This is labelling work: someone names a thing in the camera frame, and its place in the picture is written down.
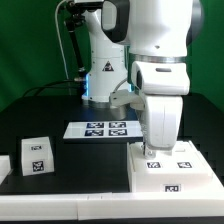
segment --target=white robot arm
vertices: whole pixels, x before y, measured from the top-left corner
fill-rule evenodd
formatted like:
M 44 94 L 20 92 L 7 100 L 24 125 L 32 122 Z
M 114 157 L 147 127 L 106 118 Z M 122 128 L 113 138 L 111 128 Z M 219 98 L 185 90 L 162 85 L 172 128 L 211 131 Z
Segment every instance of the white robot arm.
M 171 150 L 176 143 L 181 95 L 188 94 L 190 86 L 183 60 L 187 36 L 192 20 L 199 23 L 198 30 L 202 20 L 200 13 L 192 16 L 196 6 L 199 1 L 104 1 L 102 29 L 112 41 L 130 44 L 129 81 L 142 101 L 138 114 L 146 156 Z
M 83 18 L 89 31 L 91 44 L 91 70 L 86 76 L 87 91 L 83 103 L 96 108 L 109 108 L 109 96 L 116 86 L 127 79 L 124 46 L 113 43 L 101 29 L 103 0 L 68 1 L 67 10 Z M 128 89 L 127 82 L 121 89 Z

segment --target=white platform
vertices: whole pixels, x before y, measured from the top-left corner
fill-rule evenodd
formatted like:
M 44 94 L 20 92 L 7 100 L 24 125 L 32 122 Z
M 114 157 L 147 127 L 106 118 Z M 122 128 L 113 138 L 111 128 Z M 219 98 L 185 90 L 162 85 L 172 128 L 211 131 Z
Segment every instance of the white platform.
M 224 216 L 223 187 L 203 157 L 191 144 L 178 143 L 181 147 L 176 147 L 174 155 L 175 153 L 177 155 L 170 162 L 166 160 L 167 155 L 160 155 L 158 159 L 160 158 L 159 162 L 162 168 L 154 168 L 153 171 L 149 169 L 148 165 L 148 162 L 152 162 L 151 160 L 148 162 L 142 160 L 144 166 L 141 161 L 138 161 L 138 159 L 141 160 L 141 156 L 135 150 L 139 150 L 139 145 L 141 143 L 133 144 L 130 148 L 128 145 L 131 153 L 134 155 L 136 153 L 137 156 L 136 160 L 133 159 L 132 171 L 136 169 L 137 165 L 138 172 L 143 172 L 146 176 L 152 174 L 152 178 L 156 180 L 155 176 L 158 174 L 159 177 L 164 178 L 159 178 L 162 185 L 157 184 L 158 192 L 0 196 L 0 221 Z M 190 151 L 184 151 L 185 147 L 186 149 L 190 147 Z M 174 171 L 181 172 L 183 177 L 186 175 L 186 180 L 191 184 L 188 186 L 187 181 L 181 175 L 177 175 L 179 180 L 174 182 L 175 179 L 171 178 Z M 131 183 L 133 183 L 134 175 L 135 178 L 138 178 L 138 172 L 131 173 L 133 175 Z M 164 191 L 163 186 L 176 183 L 182 186 L 180 191 Z M 152 191 L 154 191 L 156 184 L 153 185 L 153 182 L 149 182 L 147 185 L 149 190 L 151 185 L 153 186 Z
M 138 121 L 70 122 L 64 139 L 142 137 Z
M 146 159 L 142 143 L 128 145 L 128 176 L 132 192 L 202 192 L 223 186 L 202 154 L 191 142 L 177 142 L 172 155 L 157 151 Z

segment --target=blue light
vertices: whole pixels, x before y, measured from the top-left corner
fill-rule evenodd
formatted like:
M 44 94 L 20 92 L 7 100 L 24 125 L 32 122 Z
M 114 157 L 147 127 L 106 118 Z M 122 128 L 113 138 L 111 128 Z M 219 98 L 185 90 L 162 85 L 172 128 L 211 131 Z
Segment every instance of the blue light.
M 85 96 L 89 96 L 89 75 L 86 75 L 86 92 L 84 94 Z

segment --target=black cable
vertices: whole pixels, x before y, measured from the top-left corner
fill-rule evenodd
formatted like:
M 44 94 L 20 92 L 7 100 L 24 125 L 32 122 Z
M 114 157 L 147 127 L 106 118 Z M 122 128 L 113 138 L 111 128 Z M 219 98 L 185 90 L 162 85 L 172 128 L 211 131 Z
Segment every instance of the black cable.
M 77 89 L 77 87 L 69 87 L 69 86 L 66 86 L 66 87 L 56 87 L 56 86 L 45 86 L 44 89 L 43 89 L 43 86 L 40 86 L 40 87 L 34 87 L 34 88 L 31 88 L 29 90 L 27 90 L 22 97 L 25 97 L 28 93 L 32 92 L 33 90 L 36 90 L 36 89 L 42 89 L 42 91 L 44 89 Z
M 54 86 L 54 85 L 59 85 L 59 84 L 64 84 L 64 83 L 74 83 L 74 80 L 72 80 L 72 79 L 65 79 L 65 80 L 62 80 L 62 81 L 55 81 L 55 82 L 48 83 L 48 84 L 44 85 L 43 87 L 39 88 L 34 93 L 34 96 L 39 95 L 46 87 L 50 87 L 50 86 Z

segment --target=white cube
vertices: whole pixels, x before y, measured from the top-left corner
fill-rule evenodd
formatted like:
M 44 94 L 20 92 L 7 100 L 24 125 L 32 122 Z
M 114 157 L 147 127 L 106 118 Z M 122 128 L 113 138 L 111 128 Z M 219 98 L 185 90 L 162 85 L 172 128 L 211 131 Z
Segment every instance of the white cube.
M 11 171 L 9 156 L 0 156 L 0 184 Z
M 48 137 L 22 140 L 23 176 L 54 172 L 54 159 Z

